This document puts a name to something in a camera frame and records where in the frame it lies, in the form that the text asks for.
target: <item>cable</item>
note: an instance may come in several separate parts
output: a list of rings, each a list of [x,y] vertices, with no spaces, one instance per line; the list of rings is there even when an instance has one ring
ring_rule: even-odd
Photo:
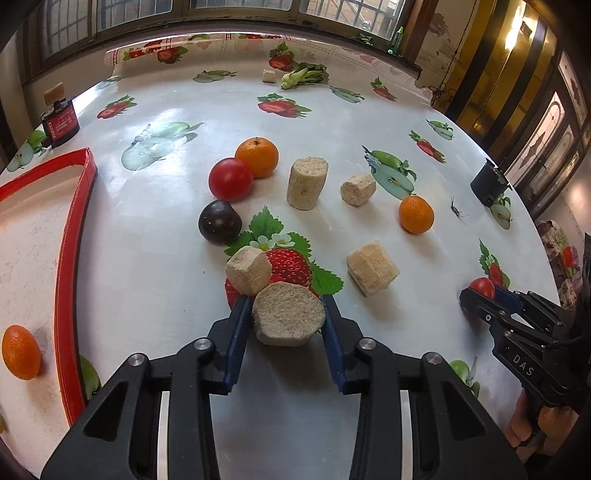
[[[462,41],[464,40],[464,35],[466,35],[466,31],[468,30],[468,25],[470,25],[470,20],[472,20],[472,15],[474,15],[474,10],[476,8],[477,2],[478,2],[478,0],[474,0],[474,3],[472,5],[472,11],[470,12],[470,17],[468,17],[468,22],[466,22],[466,28],[464,28],[464,32],[462,32],[462,36],[460,37],[460,41],[457,44],[456,51],[452,55],[452,60],[450,61],[449,65],[447,66],[447,71],[443,75],[443,79],[441,80],[439,87],[435,88],[435,85],[431,85],[428,87],[429,90],[431,90],[433,92],[433,97],[431,99],[431,107],[432,108],[435,108],[435,102],[437,100],[439,100],[441,95],[443,95],[447,91],[447,83],[446,83],[447,74],[449,73],[450,68],[452,68],[452,64],[453,64],[453,61],[456,59],[457,52],[460,50],[460,46],[462,45]]]

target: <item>red tomato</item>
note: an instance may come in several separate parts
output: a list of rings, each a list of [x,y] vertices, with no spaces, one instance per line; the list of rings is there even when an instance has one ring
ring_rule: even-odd
[[[251,169],[242,160],[224,158],[209,172],[209,189],[215,198],[235,202],[252,191]]]
[[[495,284],[491,282],[491,279],[488,277],[481,277],[477,278],[476,280],[472,280],[468,285],[470,288],[474,288],[478,293],[483,294],[485,297],[490,298],[491,300],[495,299]]]

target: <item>glass pane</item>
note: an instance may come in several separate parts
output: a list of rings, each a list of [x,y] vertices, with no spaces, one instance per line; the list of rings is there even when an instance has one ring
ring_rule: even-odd
[[[538,128],[530,138],[529,143],[521,151],[517,159],[507,170],[506,177],[513,185],[517,185],[544,151],[558,125],[564,118],[564,108],[558,93],[554,93],[546,113],[542,117]]]
[[[547,203],[554,196],[554,194],[556,192],[561,191],[565,187],[566,180],[567,180],[567,178],[569,178],[570,173],[573,171],[574,166],[577,164],[578,161],[579,161],[579,152],[576,152],[573,155],[573,158],[571,158],[570,161],[566,164],[563,171],[560,172],[560,175],[558,175],[558,177],[556,178],[556,181],[553,183],[553,185],[548,189],[548,191],[546,193],[544,193],[544,196],[540,199],[540,201],[534,207],[534,210],[532,211],[533,216],[538,215],[539,213],[542,213],[546,209],[546,207],[548,206]]]
[[[45,0],[41,28],[43,59],[88,36],[88,0]]]
[[[168,13],[172,9],[173,0],[99,0],[98,29],[106,30],[138,18]]]
[[[207,7],[248,7],[289,10],[291,0],[191,0],[190,8]]]
[[[574,104],[574,109],[577,112],[579,125],[583,125],[583,122],[587,118],[587,106],[585,105],[585,98],[583,96],[581,86],[579,85],[579,80],[577,79],[573,66],[566,53],[563,53],[560,57],[558,69],[564,78],[566,88],[569,90],[570,97]]]
[[[564,165],[564,158],[573,143],[573,129],[569,125],[560,139],[560,142],[558,142],[558,145],[552,150],[552,153],[548,156],[548,159],[544,162],[540,171],[535,174],[535,177],[531,180],[530,187],[534,194],[538,195],[541,193],[546,182],[551,180],[560,167]]]
[[[392,38],[402,6],[407,0],[310,0],[300,4],[300,13],[328,18]]]

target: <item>tangerine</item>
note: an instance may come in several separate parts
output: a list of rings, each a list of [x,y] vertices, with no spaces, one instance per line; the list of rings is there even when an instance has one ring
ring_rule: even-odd
[[[8,371],[21,380],[36,377],[41,368],[39,345],[31,332],[20,325],[11,325],[4,332],[2,359]]]
[[[279,162],[277,147],[266,138],[255,137],[245,140],[236,149],[234,158],[242,160],[251,169],[256,179],[268,177]]]
[[[435,213],[424,199],[417,195],[410,195],[400,202],[398,220],[407,232],[418,235],[425,233],[433,226]]]

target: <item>red plastic rim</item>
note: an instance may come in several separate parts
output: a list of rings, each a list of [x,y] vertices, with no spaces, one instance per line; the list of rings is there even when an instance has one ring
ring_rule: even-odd
[[[0,202],[31,183],[73,165],[82,166],[61,239],[57,264],[53,336],[57,378],[66,419],[71,426],[86,403],[78,371],[76,342],[76,271],[82,226],[90,192],[96,177],[96,164],[89,148],[76,150],[42,163],[0,187]]]

